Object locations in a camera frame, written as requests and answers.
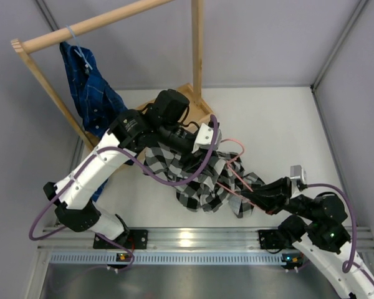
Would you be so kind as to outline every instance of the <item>wooden pole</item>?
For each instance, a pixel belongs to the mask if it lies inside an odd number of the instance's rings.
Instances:
[[[204,1],[191,0],[193,23],[193,91],[194,102],[201,106],[202,99],[202,57],[204,40]]]
[[[14,48],[15,52],[20,56],[22,61],[26,64],[29,70],[32,72],[33,76],[39,81],[43,86],[44,90],[49,94],[53,102],[57,105],[59,110],[64,114],[72,128],[79,134],[84,143],[89,147],[90,150],[94,148],[94,141],[90,140],[86,135],[85,131],[79,126],[75,118],[72,116],[71,112],[68,110],[65,103],[61,100],[58,93],[51,86],[50,82],[46,79],[40,68],[37,66],[33,58],[24,51],[21,42],[18,39],[11,41],[11,45]]]
[[[76,36],[79,36],[171,1],[173,0],[139,0],[121,8],[114,9],[113,11],[108,11],[99,16],[71,25],[70,28]],[[25,53],[30,54],[71,38],[72,34],[69,30],[67,28],[62,28],[45,34],[44,36],[23,42],[22,48]]]

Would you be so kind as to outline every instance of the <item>checkered cloth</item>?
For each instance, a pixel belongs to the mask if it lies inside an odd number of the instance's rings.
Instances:
[[[205,212],[216,212],[225,202],[238,218],[250,216],[253,207],[240,197],[232,195],[216,184],[219,182],[238,193],[246,187],[233,175],[226,161],[233,159],[237,153],[214,152],[204,171],[192,182],[177,186],[176,198],[190,211],[202,208]],[[183,170],[181,156],[165,145],[149,148],[145,152],[144,164],[155,174],[164,174],[171,182],[181,181],[192,175],[194,171]],[[251,188],[262,186],[264,182],[254,173],[244,173],[241,159],[231,163],[232,169],[243,178]]]
[[[98,71],[92,51],[81,48],[92,70],[75,52],[77,46],[60,43],[67,72],[70,94],[86,131],[101,138],[120,112],[127,110],[122,98],[109,86]]]

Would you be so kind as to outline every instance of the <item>black and white checkered shirt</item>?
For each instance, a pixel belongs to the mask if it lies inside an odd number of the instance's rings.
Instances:
[[[237,153],[213,152],[208,165],[197,178],[188,184],[175,187],[177,200],[190,211],[202,208],[205,212],[216,212],[225,202],[228,202],[238,218],[250,216],[253,210],[250,204],[216,184],[219,182],[236,193],[246,189],[226,164],[226,161],[236,155]],[[144,164],[155,174],[163,173],[168,181],[175,182],[190,177],[195,171],[195,169],[185,171],[186,164],[183,164],[180,159],[180,154],[165,145],[160,145],[146,150]],[[264,184],[256,174],[244,174],[240,158],[231,163],[231,167],[251,188]]]

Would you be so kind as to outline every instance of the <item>blue plaid shirt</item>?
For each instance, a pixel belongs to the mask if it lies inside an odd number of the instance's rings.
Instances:
[[[81,48],[91,69],[75,52],[77,46],[60,43],[60,51],[67,72],[70,94],[86,131],[101,138],[120,112],[127,110],[122,98],[103,79],[92,51]]]

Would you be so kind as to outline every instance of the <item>blue hanger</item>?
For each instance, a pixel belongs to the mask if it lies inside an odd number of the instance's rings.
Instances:
[[[79,51],[77,51],[77,50],[75,49],[76,54],[79,55],[79,57],[83,58],[83,60],[84,60],[85,63],[86,63],[86,69],[87,69],[87,68],[90,68],[90,70],[92,70],[93,68],[92,68],[92,66],[87,62],[87,59],[86,59],[86,57],[84,56],[84,54],[83,54],[83,52],[82,52],[82,49],[80,48],[79,42],[78,42],[78,40],[77,40],[77,38],[76,38],[76,35],[75,35],[74,31],[73,31],[73,30],[72,30],[68,25],[67,25],[67,28],[68,28],[69,32],[72,34],[72,36],[74,37],[74,40],[75,40],[75,42],[76,42],[76,46],[77,46],[77,48],[79,49]]]

